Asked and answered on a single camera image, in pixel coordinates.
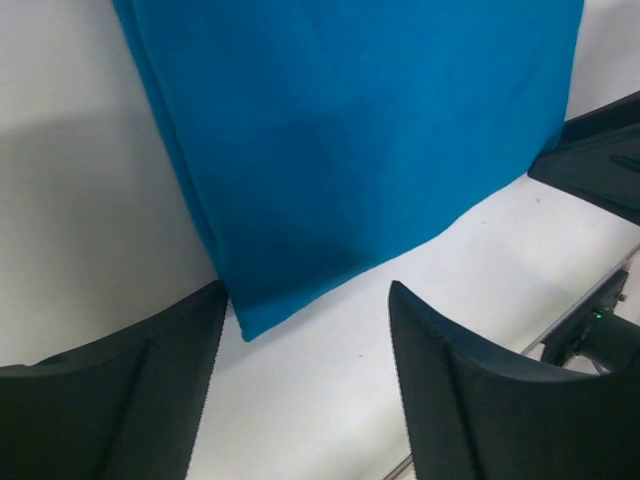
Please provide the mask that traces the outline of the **blue t shirt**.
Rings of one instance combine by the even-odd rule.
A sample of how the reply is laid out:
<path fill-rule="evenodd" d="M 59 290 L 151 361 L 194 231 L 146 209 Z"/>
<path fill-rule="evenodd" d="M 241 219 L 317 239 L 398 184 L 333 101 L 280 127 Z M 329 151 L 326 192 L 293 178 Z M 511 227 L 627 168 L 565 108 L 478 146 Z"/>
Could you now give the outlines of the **blue t shirt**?
<path fill-rule="evenodd" d="M 431 240 L 560 135 L 580 1 L 118 1 L 252 341 Z"/>

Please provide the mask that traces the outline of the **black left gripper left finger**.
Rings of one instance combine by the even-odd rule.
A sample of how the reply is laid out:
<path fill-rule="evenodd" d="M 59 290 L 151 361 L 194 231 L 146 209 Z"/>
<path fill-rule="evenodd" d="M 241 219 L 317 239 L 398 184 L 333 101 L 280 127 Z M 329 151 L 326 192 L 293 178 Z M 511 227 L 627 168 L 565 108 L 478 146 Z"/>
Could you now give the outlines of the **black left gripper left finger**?
<path fill-rule="evenodd" d="M 2 367 L 2 478 L 185 478 L 225 315 L 214 281 L 102 339 Z"/>

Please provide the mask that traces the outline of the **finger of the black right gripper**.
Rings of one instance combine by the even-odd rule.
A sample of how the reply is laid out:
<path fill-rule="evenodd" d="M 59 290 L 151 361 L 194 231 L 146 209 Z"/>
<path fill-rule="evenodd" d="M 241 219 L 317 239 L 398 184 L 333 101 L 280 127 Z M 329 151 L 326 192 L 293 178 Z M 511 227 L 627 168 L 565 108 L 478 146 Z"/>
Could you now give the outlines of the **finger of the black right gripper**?
<path fill-rule="evenodd" d="M 639 93 L 567 121 L 528 176 L 639 223 Z"/>

